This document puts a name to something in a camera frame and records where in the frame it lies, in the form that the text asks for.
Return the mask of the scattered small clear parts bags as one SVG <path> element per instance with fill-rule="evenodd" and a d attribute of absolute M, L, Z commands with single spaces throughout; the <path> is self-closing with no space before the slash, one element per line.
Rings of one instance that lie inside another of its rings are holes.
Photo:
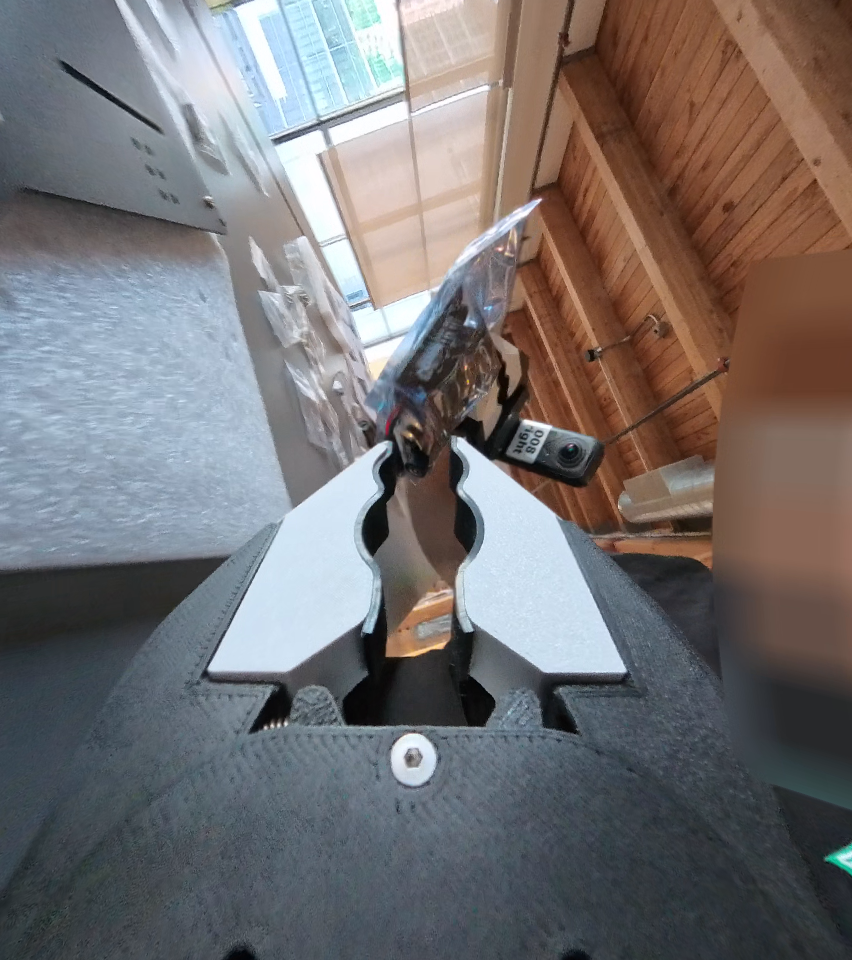
<path fill-rule="evenodd" d="M 279 231 L 262 211 L 252 217 L 247 250 L 257 278 L 256 295 L 273 336 L 284 351 L 288 381 L 297 397 L 309 443 L 324 451 L 341 471 L 368 448 L 369 426 L 361 402 L 371 382 L 360 356 L 357 335 L 336 332 L 332 319 L 334 289 L 304 233 L 305 213 L 272 149 L 249 136 L 243 119 L 218 114 L 211 124 L 192 94 L 171 83 L 196 153 L 221 174 L 228 174 L 228 148 L 252 186 L 264 199 L 286 205 L 290 225 Z"/>

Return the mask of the white foam sheet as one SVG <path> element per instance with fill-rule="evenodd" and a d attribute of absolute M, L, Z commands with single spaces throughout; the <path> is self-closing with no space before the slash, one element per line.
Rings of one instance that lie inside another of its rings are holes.
<path fill-rule="evenodd" d="M 0 207 L 0 571 L 226 556 L 291 507 L 214 234 Z"/>

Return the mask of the silver metal air duct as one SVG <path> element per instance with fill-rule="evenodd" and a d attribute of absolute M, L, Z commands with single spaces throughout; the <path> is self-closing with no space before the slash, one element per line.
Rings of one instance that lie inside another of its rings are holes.
<path fill-rule="evenodd" d="M 631 524 L 711 520 L 715 476 L 700 455 L 663 465 L 624 482 L 618 512 Z"/>

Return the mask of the black metal base plate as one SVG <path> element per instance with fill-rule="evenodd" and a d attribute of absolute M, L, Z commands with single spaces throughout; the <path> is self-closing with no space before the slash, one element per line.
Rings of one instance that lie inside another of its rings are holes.
<path fill-rule="evenodd" d="M 27 191 L 225 234 L 120 2 L 0 2 L 0 207 Z"/>

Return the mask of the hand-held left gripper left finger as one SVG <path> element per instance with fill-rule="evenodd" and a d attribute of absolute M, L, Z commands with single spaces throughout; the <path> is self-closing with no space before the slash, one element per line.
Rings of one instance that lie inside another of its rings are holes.
<path fill-rule="evenodd" d="M 290 699 L 322 687 L 347 723 L 382 724 L 394 670 L 375 555 L 396 479 L 382 442 L 287 513 L 206 667 L 211 681 L 273 684 Z"/>

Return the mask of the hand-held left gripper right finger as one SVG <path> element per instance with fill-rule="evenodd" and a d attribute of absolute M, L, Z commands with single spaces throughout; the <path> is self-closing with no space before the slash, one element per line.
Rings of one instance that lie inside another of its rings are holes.
<path fill-rule="evenodd" d="M 467 725 L 492 725 L 514 696 L 547 725 L 575 695 L 628 699 L 622 653 L 576 556 L 575 525 L 461 438 L 451 445 L 456 567 L 451 675 Z"/>

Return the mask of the silver plastic parts bag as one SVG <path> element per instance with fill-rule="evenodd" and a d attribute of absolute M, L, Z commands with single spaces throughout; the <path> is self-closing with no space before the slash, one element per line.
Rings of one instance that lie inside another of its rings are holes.
<path fill-rule="evenodd" d="M 364 402 L 376 443 L 392 442 L 403 470 L 425 477 L 500 375 L 494 338 L 513 296 L 535 198 L 473 239 L 386 362 Z"/>

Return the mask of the large office windows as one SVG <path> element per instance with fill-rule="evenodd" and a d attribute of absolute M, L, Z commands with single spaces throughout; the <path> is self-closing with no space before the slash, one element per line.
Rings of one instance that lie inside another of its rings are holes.
<path fill-rule="evenodd" d="M 501 216 L 521 2 L 208 2 L 360 340 Z"/>

